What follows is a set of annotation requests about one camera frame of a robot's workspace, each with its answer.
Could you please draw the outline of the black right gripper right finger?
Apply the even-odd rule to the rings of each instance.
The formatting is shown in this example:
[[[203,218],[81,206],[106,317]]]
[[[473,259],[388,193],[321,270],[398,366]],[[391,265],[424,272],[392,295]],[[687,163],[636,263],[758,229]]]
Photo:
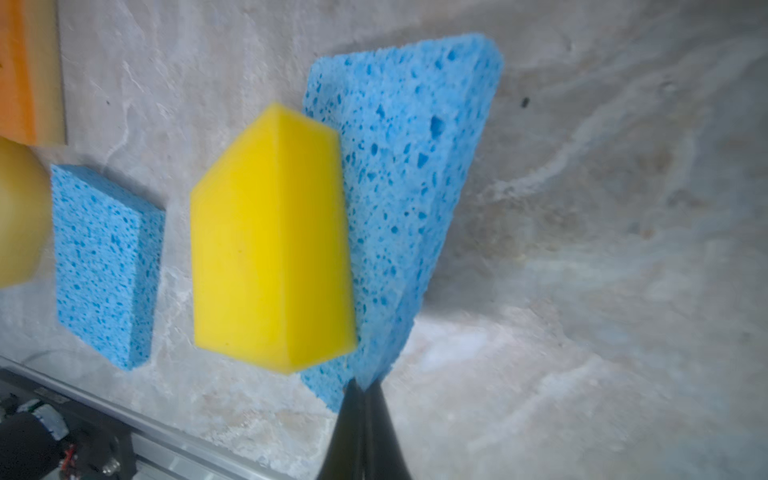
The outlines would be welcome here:
[[[375,381],[364,395],[364,478],[411,480],[385,401],[382,382]]]

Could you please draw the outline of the blue sponge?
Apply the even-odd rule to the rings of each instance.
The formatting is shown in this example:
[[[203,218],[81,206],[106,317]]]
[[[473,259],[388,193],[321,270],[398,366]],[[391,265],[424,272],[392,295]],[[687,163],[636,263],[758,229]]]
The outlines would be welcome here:
[[[165,213],[81,165],[51,168],[59,322],[116,367],[151,354]]]
[[[305,370],[332,411],[404,348],[444,245],[504,66],[481,34],[326,56],[304,113],[340,136],[358,345]]]

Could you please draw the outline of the yellow sponge left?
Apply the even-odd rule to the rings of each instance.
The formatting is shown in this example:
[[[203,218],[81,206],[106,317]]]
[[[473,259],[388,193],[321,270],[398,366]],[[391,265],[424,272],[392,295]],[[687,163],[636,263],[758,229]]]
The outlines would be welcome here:
[[[30,280],[52,230],[50,176],[34,152],[1,140],[1,286]]]

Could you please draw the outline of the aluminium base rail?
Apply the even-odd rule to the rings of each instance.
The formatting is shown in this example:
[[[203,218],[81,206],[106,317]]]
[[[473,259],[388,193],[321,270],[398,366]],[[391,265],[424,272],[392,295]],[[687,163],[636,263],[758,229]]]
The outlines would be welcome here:
[[[279,479],[282,475],[3,358],[1,476]]]

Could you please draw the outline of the small yellow sponge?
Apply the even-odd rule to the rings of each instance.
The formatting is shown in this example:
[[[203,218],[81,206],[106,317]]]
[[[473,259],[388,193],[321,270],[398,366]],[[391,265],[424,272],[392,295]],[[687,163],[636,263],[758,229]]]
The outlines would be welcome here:
[[[338,133],[269,105],[190,194],[194,341],[292,374],[357,346]]]

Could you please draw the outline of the orange sponge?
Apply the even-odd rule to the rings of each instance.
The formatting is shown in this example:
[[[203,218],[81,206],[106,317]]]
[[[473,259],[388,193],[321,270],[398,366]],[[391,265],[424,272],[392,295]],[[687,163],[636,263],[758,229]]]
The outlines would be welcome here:
[[[1,3],[1,136],[29,146],[66,143],[55,1]]]

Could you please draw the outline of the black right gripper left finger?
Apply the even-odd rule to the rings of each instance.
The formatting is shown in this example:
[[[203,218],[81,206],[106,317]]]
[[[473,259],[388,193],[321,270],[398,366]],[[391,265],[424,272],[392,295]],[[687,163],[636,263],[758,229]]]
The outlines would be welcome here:
[[[360,480],[364,476],[363,390],[351,380],[344,393],[331,441],[317,480]]]

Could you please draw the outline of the blue sponge back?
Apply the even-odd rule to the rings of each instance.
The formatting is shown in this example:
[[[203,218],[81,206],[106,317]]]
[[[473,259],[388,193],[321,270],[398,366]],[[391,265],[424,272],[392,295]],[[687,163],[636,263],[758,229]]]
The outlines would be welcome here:
[[[305,370],[332,411],[404,348],[444,245],[504,66],[481,34],[326,56],[304,113],[340,136],[358,345]]]

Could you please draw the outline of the blue sponge front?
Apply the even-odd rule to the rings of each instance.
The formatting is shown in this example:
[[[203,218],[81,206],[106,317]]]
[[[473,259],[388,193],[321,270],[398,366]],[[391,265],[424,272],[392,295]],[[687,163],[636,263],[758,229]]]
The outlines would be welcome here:
[[[151,354],[165,213],[81,165],[51,168],[59,322],[116,367]]]

